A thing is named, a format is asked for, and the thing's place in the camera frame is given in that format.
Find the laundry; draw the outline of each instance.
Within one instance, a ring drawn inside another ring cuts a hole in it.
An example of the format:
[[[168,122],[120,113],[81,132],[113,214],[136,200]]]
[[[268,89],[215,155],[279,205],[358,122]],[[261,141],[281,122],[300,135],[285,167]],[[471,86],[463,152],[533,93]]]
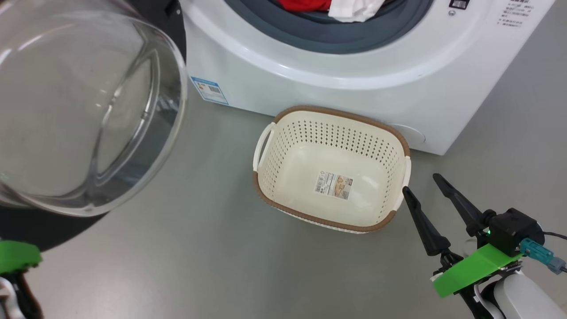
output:
[[[278,0],[287,11],[327,11],[331,0]]]
[[[333,0],[329,16],[340,22],[364,22],[372,18],[384,0]]]

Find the cable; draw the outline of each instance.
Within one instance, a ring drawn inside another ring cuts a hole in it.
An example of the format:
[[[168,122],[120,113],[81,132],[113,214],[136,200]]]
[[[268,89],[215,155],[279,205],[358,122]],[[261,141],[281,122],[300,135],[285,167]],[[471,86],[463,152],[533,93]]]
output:
[[[548,235],[548,236],[555,236],[555,237],[559,237],[561,239],[567,240],[567,236],[562,235],[562,234],[558,234],[558,233],[554,233],[554,232],[543,232],[543,233]]]

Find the plastic basket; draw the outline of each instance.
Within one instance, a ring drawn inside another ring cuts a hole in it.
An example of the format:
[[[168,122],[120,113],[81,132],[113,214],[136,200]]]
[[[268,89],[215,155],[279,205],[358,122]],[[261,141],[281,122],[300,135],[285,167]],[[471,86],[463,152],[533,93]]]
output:
[[[299,106],[263,131],[254,183],[271,206],[304,221],[351,233],[390,222],[411,173],[409,146],[380,122]]]

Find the blue connector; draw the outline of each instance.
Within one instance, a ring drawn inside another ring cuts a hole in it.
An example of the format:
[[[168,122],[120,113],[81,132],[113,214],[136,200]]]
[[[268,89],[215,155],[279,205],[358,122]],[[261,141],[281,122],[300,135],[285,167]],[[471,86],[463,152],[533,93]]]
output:
[[[562,273],[563,270],[561,269],[565,267],[565,261],[563,259],[554,257],[551,250],[529,238],[524,238],[524,240],[520,242],[520,252],[546,265],[549,270],[553,271],[556,275]]]

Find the basket label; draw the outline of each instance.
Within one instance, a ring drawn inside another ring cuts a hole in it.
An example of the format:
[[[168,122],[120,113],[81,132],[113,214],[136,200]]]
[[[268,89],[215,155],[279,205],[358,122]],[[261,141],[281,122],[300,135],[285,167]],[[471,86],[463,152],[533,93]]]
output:
[[[319,171],[315,192],[348,200],[352,184],[352,178],[327,171]]]

